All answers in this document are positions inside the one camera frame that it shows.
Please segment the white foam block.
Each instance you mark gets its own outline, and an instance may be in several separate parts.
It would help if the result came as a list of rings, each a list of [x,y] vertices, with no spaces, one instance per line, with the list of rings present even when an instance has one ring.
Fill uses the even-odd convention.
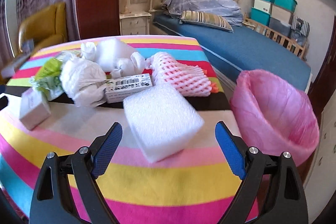
[[[123,109],[135,141],[151,163],[185,149],[205,123],[170,84],[155,85],[125,98]]]

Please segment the pink foam fruit net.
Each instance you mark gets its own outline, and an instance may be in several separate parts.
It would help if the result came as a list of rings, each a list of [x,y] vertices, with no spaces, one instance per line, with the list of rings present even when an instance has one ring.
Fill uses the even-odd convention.
[[[218,93],[219,87],[199,66],[178,62],[167,52],[158,52],[146,59],[145,68],[152,71],[155,85],[170,84],[184,97],[208,97]]]

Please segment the white foam sheet roll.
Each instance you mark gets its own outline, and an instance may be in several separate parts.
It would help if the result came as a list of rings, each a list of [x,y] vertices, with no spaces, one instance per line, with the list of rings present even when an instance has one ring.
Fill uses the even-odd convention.
[[[106,39],[98,44],[81,43],[81,55],[100,65],[112,78],[140,75],[145,69],[145,58],[118,38]]]

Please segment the pink bag trash bin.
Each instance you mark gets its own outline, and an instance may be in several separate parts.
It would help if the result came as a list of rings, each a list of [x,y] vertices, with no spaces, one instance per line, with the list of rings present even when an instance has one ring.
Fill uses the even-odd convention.
[[[287,151],[299,166],[317,148],[319,127],[309,97],[273,73],[241,72],[230,105],[242,139],[262,153]]]

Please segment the small pale pink box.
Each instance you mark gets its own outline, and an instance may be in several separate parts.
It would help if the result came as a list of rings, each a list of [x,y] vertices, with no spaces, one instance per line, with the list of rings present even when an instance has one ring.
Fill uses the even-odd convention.
[[[33,88],[22,93],[19,120],[26,129],[32,130],[51,116],[45,95]]]

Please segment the green white plastic wrapper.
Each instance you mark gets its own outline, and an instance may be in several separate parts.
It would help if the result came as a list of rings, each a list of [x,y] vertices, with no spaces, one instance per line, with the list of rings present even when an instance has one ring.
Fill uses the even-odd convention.
[[[48,101],[58,98],[64,93],[60,74],[63,63],[68,59],[69,54],[62,51],[55,57],[49,59],[38,72],[30,78],[30,84],[34,90],[42,92]]]

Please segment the crumpled white paper wad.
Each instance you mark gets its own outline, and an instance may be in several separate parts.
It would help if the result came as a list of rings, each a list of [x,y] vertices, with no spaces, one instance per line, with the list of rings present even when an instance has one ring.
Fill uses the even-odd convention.
[[[77,107],[96,107],[106,102],[106,74],[98,64],[73,56],[63,65],[59,78]]]

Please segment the white barcode carton box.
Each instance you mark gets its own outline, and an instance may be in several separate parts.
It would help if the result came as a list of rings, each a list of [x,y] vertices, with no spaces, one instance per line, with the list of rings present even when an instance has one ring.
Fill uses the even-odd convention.
[[[152,86],[149,73],[109,79],[106,82],[105,98],[108,103],[122,102],[126,97]]]

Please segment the blue mattress bed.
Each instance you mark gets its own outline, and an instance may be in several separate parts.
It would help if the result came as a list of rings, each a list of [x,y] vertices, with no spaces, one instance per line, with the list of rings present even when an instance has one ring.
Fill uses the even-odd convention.
[[[153,26],[168,35],[197,39],[211,65],[230,81],[236,82],[240,72],[263,69],[306,91],[311,68],[280,44],[245,26],[232,32],[182,23],[178,18],[157,14]]]

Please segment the box on side table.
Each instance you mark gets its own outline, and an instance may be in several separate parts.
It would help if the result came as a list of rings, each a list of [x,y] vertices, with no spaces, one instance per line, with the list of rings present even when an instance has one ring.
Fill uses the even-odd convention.
[[[1,76],[3,79],[10,79],[17,70],[30,58],[34,50],[34,40],[29,39],[23,42],[23,52],[17,55],[10,63],[8,63],[2,70]]]

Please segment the grey clear storage bin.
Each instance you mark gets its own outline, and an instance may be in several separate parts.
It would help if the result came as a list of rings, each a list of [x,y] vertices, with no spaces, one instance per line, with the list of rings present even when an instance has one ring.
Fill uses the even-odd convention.
[[[269,28],[288,38],[290,37],[291,25],[288,23],[270,17]]]

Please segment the black white checked bag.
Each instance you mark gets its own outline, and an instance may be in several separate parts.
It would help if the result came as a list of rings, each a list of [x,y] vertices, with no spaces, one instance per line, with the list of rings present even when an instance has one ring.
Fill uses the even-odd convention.
[[[297,15],[293,15],[291,29],[295,32],[300,33],[300,35],[304,37],[308,37],[310,32],[310,25],[307,21],[303,20]]]

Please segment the teal storage bin lower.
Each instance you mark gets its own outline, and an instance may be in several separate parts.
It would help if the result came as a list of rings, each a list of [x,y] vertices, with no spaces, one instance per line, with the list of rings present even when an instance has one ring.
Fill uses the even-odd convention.
[[[254,7],[251,8],[250,18],[264,26],[269,26],[270,14]]]

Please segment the white storage box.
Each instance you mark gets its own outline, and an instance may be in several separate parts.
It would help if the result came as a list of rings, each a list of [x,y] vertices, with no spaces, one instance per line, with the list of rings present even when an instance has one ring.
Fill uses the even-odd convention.
[[[254,0],[253,7],[268,14],[272,13],[272,3],[264,0]]]

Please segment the cream nightstand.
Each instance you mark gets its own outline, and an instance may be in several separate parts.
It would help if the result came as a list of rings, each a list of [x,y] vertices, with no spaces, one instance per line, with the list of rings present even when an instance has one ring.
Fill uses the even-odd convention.
[[[121,35],[149,35],[151,14],[149,12],[131,12],[120,14]]]

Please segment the teal storage bin top right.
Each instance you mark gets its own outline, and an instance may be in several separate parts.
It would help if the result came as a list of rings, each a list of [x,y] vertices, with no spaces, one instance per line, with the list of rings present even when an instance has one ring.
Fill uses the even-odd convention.
[[[292,13],[295,12],[295,8],[297,6],[296,0],[274,0],[274,4],[276,6],[282,7]]]

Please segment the striped yellow pillow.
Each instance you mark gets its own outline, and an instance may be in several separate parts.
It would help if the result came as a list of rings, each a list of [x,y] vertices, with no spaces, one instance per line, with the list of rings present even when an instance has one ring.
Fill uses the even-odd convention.
[[[234,31],[225,18],[207,12],[183,11],[180,16],[180,22],[215,28],[227,32]]]

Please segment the grey striped duvet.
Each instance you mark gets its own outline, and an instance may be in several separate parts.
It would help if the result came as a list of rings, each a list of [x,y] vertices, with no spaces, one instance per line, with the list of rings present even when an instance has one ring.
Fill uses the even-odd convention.
[[[161,8],[173,16],[197,11],[223,17],[232,26],[242,26],[243,14],[234,0],[164,0]]]

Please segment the wooden crib rail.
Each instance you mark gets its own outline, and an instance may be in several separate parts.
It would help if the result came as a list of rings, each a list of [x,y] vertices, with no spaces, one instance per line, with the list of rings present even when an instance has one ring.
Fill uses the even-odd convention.
[[[248,18],[246,14],[244,15],[243,24],[251,30],[254,30],[255,32],[280,44],[300,59],[303,59],[306,52],[306,46],[300,46],[295,40],[288,38],[283,34],[280,34],[279,32],[269,28],[268,26],[265,26],[255,20]]]

